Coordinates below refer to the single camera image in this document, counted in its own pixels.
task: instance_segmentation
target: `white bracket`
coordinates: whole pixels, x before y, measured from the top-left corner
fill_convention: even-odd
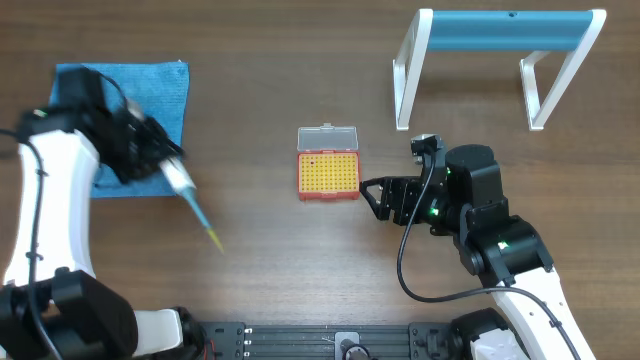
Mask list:
[[[554,81],[551,90],[540,107],[538,98],[538,87],[536,86],[536,75],[533,71],[535,63],[549,54],[548,51],[534,51],[531,55],[520,60],[520,74],[522,75],[522,90],[524,92],[524,100],[527,105],[527,118],[529,120],[529,130],[540,131],[544,128],[544,124],[549,119],[549,115],[558,104],[558,100],[569,86],[571,79],[580,68],[582,61],[591,50],[591,46],[598,38],[600,30],[607,18],[607,12],[602,9],[591,10],[593,19],[591,24],[585,31],[578,47],[567,54],[564,63],[560,68],[560,73],[556,81]]]
[[[527,107],[529,129],[542,130],[549,115],[555,108],[558,100],[578,71],[582,61],[589,53],[600,30],[604,25],[607,12],[602,9],[591,10],[593,18],[585,31],[580,43],[574,51],[567,54],[562,64],[560,73],[556,78],[551,91],[540,106],[538,88],[533,67],[536,62],[544,58],[548,51],[534,51],[531,55],[520,61],[522,75],[522,87]],[[416,97],[420,73],[427,52],[427,44],[433,24],[433,10],[420,9],[416,13],[407,35],[405,36],[398,56],[393,60],[393,90],[395,102],[396,130],[409,130],[409,117]]]

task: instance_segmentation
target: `blue bar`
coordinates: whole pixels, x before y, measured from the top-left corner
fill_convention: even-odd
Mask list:
[[[429,51],[573,51],[591,11],[434,11]]]

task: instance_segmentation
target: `wooden table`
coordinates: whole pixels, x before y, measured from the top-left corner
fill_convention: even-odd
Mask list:
[[[411,130],[396,132],[391,60],[416,9],[584,10],[607,23],[552,114],[529,132],[524,54],[428,54]],[[640,337],[640,3],[556,1],[218,0],[0,2],[0,126],[47,102],[54,65],[190,64],[183,144],[227,253],[179,198],[91,202],[98,278],[137,309],[183,305],[203,320],[261,324],[449,321],[493,305],[478,297],[420,304],[400,289],[402,228],[364,200],[302,203],[296,134],[325,122],[358,128],[364,178],[414,175],[409,139],[491,146],[513,213],[554,257],[599,359],[637,357]],[[537,69],[546,92],[561,56]],[[0,266],[15,241],[20,163],[3,140]],[[448,238],[412,232],[416,292],[479,285]]]

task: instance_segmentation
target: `blue towel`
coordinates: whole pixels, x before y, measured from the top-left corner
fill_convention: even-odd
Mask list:
[[[189,90],[187,63],[61,64],[56,67],[56,73],[78,66],[97,70],[115,80],[125,96],[140,104],[146,114],[164,127],[169,138],[180,145]],[[107,106],[115,110],[121,103],[117,90],[104,80],[103,88]],[[54,105],[56,102],[57,84],[54,82],[49,103]],[[142,181],[121,185],[111,168],[102,165],[96,173],[95,182],[99,187],[93,187],[93,198],[175,195],[161,172]]]

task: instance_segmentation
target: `clear plastic lid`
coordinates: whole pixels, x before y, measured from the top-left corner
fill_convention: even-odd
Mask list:
[[[298,129],[298,152],[320,150],[358,150],[358,134],[355,126],[331,126]]]

